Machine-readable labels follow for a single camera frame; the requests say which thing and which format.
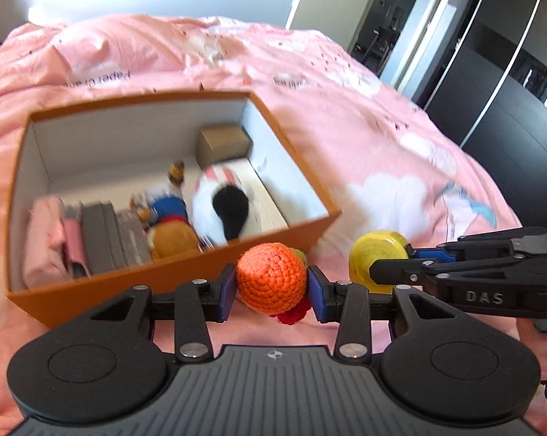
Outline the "dark grey box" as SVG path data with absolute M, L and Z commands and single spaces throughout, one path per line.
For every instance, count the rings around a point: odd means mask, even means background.
M 111 203 L 91 203 L 81 209 L 85 260 L 92 276 L 125 268 L 116 213 Z

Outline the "grey photo card box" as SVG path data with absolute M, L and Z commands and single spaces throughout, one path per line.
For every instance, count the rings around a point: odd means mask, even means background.
M 135 211 L 116 212 L 118 235 L 125 262 L 129 267 L 143 266 L 151 262 L 147 234 Z

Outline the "brown raccoon plush toy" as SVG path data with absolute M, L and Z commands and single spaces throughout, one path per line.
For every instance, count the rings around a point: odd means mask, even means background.
M 183 194 L 185 164 L 173 161 L 168 180 L 130 197 L 129 208 L 135 210 L 147 234 L 153 261 L 181 257 L 200 250 L 200 240 L 190 225 Z

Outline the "orange crochet fruit toy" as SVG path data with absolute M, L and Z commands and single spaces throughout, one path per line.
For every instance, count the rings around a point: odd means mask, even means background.
M 302 251 L 282 243 L 254 246 L 236 265 L 238 296 L 254 311 L 293 326 L 311 309 L 307 265 Z

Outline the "panda plush toy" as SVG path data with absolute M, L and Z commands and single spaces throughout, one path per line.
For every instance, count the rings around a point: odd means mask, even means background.
M 220 246 L 240 237 L 249 217 L 250 201 L 229 166 L 211 164 L 197 178 L 190 209 L 190 223 L 200 240 Z

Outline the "long white box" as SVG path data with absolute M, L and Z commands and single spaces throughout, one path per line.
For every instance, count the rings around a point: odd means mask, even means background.
M 246 231 L 265 233 L 286 229 L 287 222 L 261 182 L 252 164 L 243 158 L 236 167 L 244 191 L 250 201 L 250 224 Z

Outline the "gold square box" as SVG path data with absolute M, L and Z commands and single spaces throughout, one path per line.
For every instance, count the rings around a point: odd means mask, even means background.
M 244 158 L 253 144 L 246 131 L 237 124 L 201 127 L 196 141 L 196 162 L 201 169 L 210 164 Z

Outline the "pink folded cloth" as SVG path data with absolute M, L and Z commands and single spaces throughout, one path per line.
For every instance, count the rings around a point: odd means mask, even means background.
M 23 257 L 23 280 L 28 289 L 69 282 L 63 260 L 65 234 L 60 198 L 39 198 L 30 211 Z

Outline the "pink patterned duvet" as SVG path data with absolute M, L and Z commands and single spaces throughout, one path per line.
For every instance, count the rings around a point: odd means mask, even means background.
M 354 241 L 374 229 L 429 247 L 520 223 L 477 161 L 319 32 L 142 15 L 21 26 L 0 45 L 0 435 L 22 419 L 8 361 L 44 331 L 5 297 L 3 280 L 10 177 L 29 113 L 121 94 L 235 89 L 258 95 L 340 205 L 310 253 L 330 279 L 346 277 Z

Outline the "black wardrobe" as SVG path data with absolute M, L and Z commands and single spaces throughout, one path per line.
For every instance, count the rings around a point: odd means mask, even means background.
M 547 226 L 547 0 L 471 0 L 420 97 L 525 226 Z

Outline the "orange cardboard box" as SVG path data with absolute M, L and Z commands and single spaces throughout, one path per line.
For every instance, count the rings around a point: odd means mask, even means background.
M 130 286 L 212 279 L 245 251 L 308 251 L 339 206 L 253 93 L 113 97 L 32 113 L 6 294 L 56 327 Z

